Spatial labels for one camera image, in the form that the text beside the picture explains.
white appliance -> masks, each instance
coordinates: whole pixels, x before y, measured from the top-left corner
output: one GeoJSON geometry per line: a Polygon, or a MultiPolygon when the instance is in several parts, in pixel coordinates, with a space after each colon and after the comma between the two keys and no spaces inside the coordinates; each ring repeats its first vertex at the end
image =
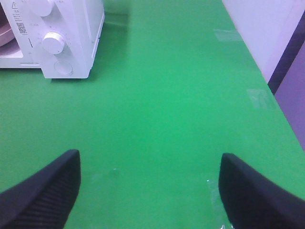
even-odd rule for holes
{"type": "Polygon", "coordinates": [[[0,68],[88,78],[105,18],[102,0],[0,0],[0,68]]]}

warning symbol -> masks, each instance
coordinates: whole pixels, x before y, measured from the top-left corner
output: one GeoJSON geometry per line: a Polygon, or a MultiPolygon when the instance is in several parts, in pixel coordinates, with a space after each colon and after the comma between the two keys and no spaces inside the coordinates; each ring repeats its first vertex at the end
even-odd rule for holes
{"type": "Polygon", "coordinates": [[[16,6],[16,3],[15,3],[14,1],[13,1],[13,5],[11,6],[11,8],[12,8],[13,10],[18,9],[17,6],[16,6]]]}

round button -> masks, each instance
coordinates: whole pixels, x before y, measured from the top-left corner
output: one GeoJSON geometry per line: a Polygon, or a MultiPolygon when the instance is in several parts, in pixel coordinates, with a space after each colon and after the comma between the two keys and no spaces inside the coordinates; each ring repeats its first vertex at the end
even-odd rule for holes
{"type": "Polygon", "coordinates": [[[48,16],[54,7],[54,0],[28,0],[30,10],[38,16],[48,16]]]}
{"type": "Polygon", "coordinates": [[[54,64],[55,70],[62,75],[70,75],[72,73],[72,66],[66,61],[57,61],[54,64]]]}
{"type": "Polygon", "coordinates": [[[49,32],[43,38],[42,47],[51,54],[59,54],[65,47],[65,40],[58,33],[49,32]]]}

purple wall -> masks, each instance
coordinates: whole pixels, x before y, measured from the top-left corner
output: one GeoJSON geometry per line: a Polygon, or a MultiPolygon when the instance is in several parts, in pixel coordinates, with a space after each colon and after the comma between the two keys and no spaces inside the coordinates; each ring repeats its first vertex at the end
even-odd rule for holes
{"type": "Polygon", "coordinates": [[[305,150],[305,45],[296,56],[275,98],[305,150]]]}

white knob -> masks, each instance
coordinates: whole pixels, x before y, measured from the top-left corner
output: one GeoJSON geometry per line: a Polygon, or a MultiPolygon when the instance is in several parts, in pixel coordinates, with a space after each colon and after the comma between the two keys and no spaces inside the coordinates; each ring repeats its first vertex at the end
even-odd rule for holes
{"type": "Polygon", "coordinates": [[[28,0],[30,10],[38,16],[48,16],[54,7],[54,0],[28,0]]]}
{"type": "Polygon", "coordinates": [[[65,47],[65,40],[58,33],[49,32],[43,38],[42,47],[51,54],[59,54],[65,47]]]}

